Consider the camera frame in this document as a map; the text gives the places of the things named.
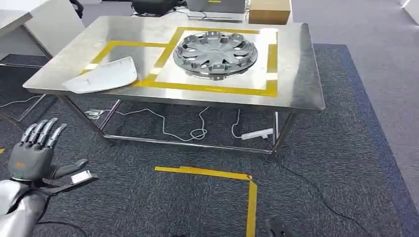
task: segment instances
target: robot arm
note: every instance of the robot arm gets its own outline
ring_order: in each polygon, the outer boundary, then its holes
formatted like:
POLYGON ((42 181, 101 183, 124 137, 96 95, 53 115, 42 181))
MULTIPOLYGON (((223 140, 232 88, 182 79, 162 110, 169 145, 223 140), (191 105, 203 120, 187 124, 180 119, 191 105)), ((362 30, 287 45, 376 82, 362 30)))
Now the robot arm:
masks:
POLYGON ((72 182, 62 187, 45 183, 43 179, 59 179, 81 170, 87 159, 67 166, 53 165, 54 148, 66 128, 61 124, 50 131, 57 118, 42 120, 29 126, 21 141, 11 152, 8 170, 10 180, 0 181, 0 236, 30 237, 35 224, 47 206, 45 196, 55 196, 82 187, 98 178, 89 171, 72 176, 72 182))

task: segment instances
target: black chair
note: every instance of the black chair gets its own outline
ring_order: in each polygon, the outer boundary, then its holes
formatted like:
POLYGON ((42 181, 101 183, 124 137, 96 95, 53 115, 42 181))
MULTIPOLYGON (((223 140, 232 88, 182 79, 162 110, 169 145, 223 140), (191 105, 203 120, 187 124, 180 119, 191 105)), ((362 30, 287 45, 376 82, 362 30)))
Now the black chair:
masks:
POLYGON ((83 10, 84 10, 83 5, 78 0, 70 0, 70 2, 74 5, 76 5, 76 7, 77 7, 76 13, 81 19, 83 17, 83 10))

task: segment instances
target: humanoid robot hand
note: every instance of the humanoid robot hand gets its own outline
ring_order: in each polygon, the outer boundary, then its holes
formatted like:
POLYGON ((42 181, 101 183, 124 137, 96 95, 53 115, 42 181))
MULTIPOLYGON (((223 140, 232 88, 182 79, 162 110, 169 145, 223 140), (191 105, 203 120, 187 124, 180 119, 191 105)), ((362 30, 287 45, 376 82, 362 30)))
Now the humanoid robot hand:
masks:
POLYGON ((57 118, 44 119, 26 129, 10 155, 8 169, 12 179, 20 181, 59 179, 86 166, 87 159, 81 159, 67 166, 52 165, 55 145, 67 127, 63 123, 51 134, 52 127, 57 121, 57 118))

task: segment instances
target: carpet floor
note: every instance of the carpet floor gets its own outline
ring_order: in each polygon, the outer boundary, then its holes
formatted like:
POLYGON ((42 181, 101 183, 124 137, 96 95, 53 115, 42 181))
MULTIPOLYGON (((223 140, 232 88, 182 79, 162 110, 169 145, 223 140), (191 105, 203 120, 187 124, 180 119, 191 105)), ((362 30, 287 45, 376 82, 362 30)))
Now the carpet floor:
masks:
MULTIPOLYGON (((56 148, 55 162, 88 158, 100 180, 54 197, 45 221, 77 224, 92 237, 243 237, 246 235, 248 182, 154 171, 155 166, 194 166, 249 174, 257 184, 257 236, 267 236, 266 220, 279 215, 294 236, 366 237, 353 221, 333 214, 308 182, 316 183, 329 205, 355 218, 375 237, 414 237, 419 216, 377 121, 345 45, 316 44, 316 57, 327 107, 318 115, 301 115, 277 157, 233 151, 118 141, 108 146, 61 101, 49 96, 26 119, 58 117, 69 125, 56 148)), ((29 98, 20 85, 31 69, 0 68, 0 105, 29 98)), ((108 109, 113 101, 74 98, 83 109, 108 109)), ((14 116, 28 104, 4 110, 14 116)), ((166 116, 166 130, 183 138, 201 126, 202 107, 124 101, 119 111, 149 108, 166 116)), ((231 136, 237 119, 232 109, 203 113, 206 144, 268 148, 262 139, 242 142, 231 136)), ((273 124, 268 111, 242 110, 237 134, 273 124)), ((162 120, 148 112, 115 115, 107 133, 171 139, 161 133, 162 120)), ((21 131, 0 120, 0 178, 8 177, 10 149, 21 131)), ((44 225, 36 237, 77 237, 67 226, 44 225)))

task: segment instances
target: wire on floor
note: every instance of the wire on floor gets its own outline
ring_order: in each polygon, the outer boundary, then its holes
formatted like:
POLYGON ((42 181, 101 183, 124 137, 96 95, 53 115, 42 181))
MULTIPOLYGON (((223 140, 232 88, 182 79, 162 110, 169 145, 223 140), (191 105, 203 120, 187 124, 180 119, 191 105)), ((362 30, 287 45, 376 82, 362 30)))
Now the wire on floor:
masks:
MULTIPOLYGON (((275 153, 272 153, 270 156, 272 156, 273 158, 277 158, 276 156, 275 156, 275 153)), ((301 175, 301 174, 299 174, 299 173, 297 173, 297 172, 295 172, 295 171, 292 171, 292 170, 290 170, 289 168, 287 168, 287 167, 285 167, 283 164, 281 164, 281 163, 278 163, 278 160, 276 160, 275 161, 275 163, 279 166, 279 167, 281 167, 282 169, 284 169, 284 170, 286 170, 286 171, 288 171, 289 173, 291 173, 291 174, 293 174, 294 176, 297 176, 298 178, 300 178, 300 179, 302 179, 303 181, 305 181, 305 182, 307 182, 308 184, 310 184, 312 187, 314 187, 315 189, 316 189, 316 191, 317 191, 317 193, 319 194, 319 196, 320 196, 320 200, 322 201, 322 203, 323 203, 323 205, 329 210, 329 211, 331 211, 333 214, 335 214, 335 215, 337 215, 337 216, 340 216, 340 217, 342 217, 342 218, 345 218, 345 219, 347 219, 347 220, 350 220, 350 221, 352 221, 353 223, 355 223, 359 228, 361 228, 369 237, 373 237, 355 218, 352 218, 352 217, 349 217, 349 216, 346 216, 346 215, 344 215, 344 214, 341 214, 341 213, 339 213, 339 212, 337 212, 337 211, 335 211, 333 208, 331 208, 331 206, 329 205, 329 203, 326 201, 326 199, 325 199, 325 197, 323 196, 323 193, 322 193, 322 191, 320 190, 320 188, 314 183, 314 182, 312 182, 311 180, 309 180, 308 178, 306 178, 306 177, 304 177, 303 175, 301 175)))
POLYGON ((238 110, 237 110, 237 122, 231 126, 231 134, 232 134, 232 135, 233 135, 233 137, 235 137, 235 138, 242 138, 241 136, 239 137, 239 136, 236 136, 236 135, 234 134, 234 127, 235 127, 235 126, 237 126, 237 125, 239 124, 239 121, 240 121, 240 109, 238 109, 238 110))
POLYGON ((29 98, 29 99, 27 99, 27 100, 13 101, 13 102, 10 102, 10 103, 7 103, 7 104, 5 104, 5 105, 0 106, 0 108, 4 108, 4 107, 6 107, 6 106, 8 106, 8 105, 11 105, 11 104, 14 104, 14 103, 24 103, 24 102, 28 102, 28 101, 32 100, 33 98, 37 98, 37 97, 41 97, 41 95, 32 96, 31 98, 29 98))
POLYGON ((77 226, 77 225, 74 225, 74 224, 71 224, 71 223, 61 222, 61 221, 43 221, 43 222, 40 222, 40 220, 43 218, 43 216, 45 215, 46 211, 48 210, 48 205, 49 205, 49 202, 51 201, 51 198, 54 197, 54 196, 56 196, 56 195, 57 194, 49 195, 46 198, 45 205, 43 206, 42 213, 39 216, 36 224, 37 225, 57 224, 57 225, 70 226, 70 227, 73 227, 74 229, 78 230, 82 234, 83 237, 88 237, 86 231, 84 231, 80 226, 77 226))
MULTIPOLYGON (((183 139, 183 138, 181 138, 181 137, 179 137, 179 136, 176 136, 176 135, 174 135, 174 134, 172 134, 172 133, 168 133, 168 132, 166 132, 166 117, 164 117, 164 116, 162 116, 162 115, 160 115, 160 114, 157 114, 156 112, 154 112, 154 111, 152 111, 152 110, 150 110, 150 109, 142 109, 142 110, 138 110, 138 111, 132 111, 132 112, 128 112, 128 113, 126 113, 126 114, 124 114, 124 113, 121 113, 121 112, 118 112, 118 111, 116 111, 116 113, 117 114, 119 114, 119 115, 122 115, 122 116, 127 116, 127 115, 132 115, 132 114, 136 114, 136 113, 140 113, 140 112, 143 112, 143 111, 149 111, 150 113, 152 113, 152 114, 154 114, 154 115, 156 115, 156 116, 159 116, 159 117, 161 117, 162 119, 163 119, 163 124, 162 124, 162 126, 163 126, 163 128, 162 128, 162 133, 164 134, 164 135, 168 135, 168 136, 172 136, 172 137, 175 137, 175 138, 177 138, 177 139, 179 139, 180 141, 182 141, 182 142, 189 142, 189 141, 192 141, 192 140, 202 140, 202 139, 204 139, 205 138, 205 135, 208 133, 208 131, 205 129, 205 120, 204 120, 204 118, 202 117, 202 114, 205 112, 205 111, 207 111, 207 109, 208 109, 209 107, 206 107, 205 109, 203 109, 200 113, 199 113, 199 118, 201 119, 201 121, 202 121, 202 126, 201 126, 201 128, 197 128, 197 129, 194 129, 194 130, 192 130, 189 134, 191 135, 191 138, 189 138, 189 139, 183 139), (194 133, 195 132, 197 132, 197 131, 201 131, 201 134, 199 134, 199 135, 197 135, 197 136, 195 136, 194 135, 194 133)), ((110 110, 104 110, 104 111, 102 111, 100 114, 98 114, 98 115, 96 115, 96 116, 93 116, 93 117, 90 117, 90 119, 95 119, 96 117, 98 117, 98 116, 101 116, 102 114, 104 114, 104 113, 106 113, 106 112, 109 112, 110 110)))

